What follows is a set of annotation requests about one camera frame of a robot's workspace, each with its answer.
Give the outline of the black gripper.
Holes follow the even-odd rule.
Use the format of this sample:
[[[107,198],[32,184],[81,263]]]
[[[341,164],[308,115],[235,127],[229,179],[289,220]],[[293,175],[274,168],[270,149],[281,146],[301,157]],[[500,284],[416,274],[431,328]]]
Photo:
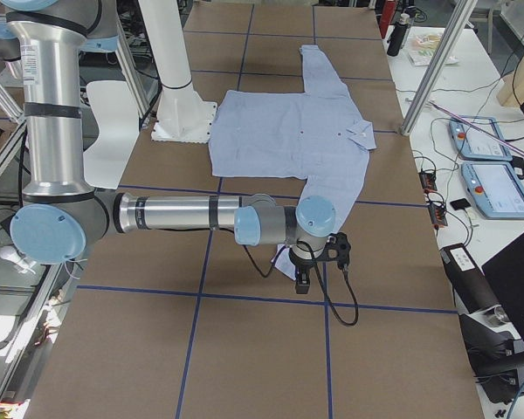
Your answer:
[[[308,258],[302,258],[297,254],[298,248],[292,247],[289,250],[289,259],[295,268],[295,292],[297,294],[305,295],[310,290],[310,271],[316,267],[318,262],[321,262],[327,256],[326,250],[318,250],[313,256],[308,254]]]

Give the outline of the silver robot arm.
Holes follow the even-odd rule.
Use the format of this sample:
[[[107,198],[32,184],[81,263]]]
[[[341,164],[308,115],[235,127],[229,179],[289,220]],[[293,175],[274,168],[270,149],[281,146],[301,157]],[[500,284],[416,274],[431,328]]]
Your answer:
[[[276,244],[295,268],[295,289],[305,294],[319,263],[349,265],[350,246],[333,230],[334,207],[310,196],[281,207],[266,195],[135,197],[105,202],[84,178],[79,53],[88,41],[116,45],[112,1],[8,1],[6,26],[18,39],[24,80],[24,117],[31,181],[12,218],[14,245],[40,264],[80,255],[110,229],[225,230],[250,248]]]

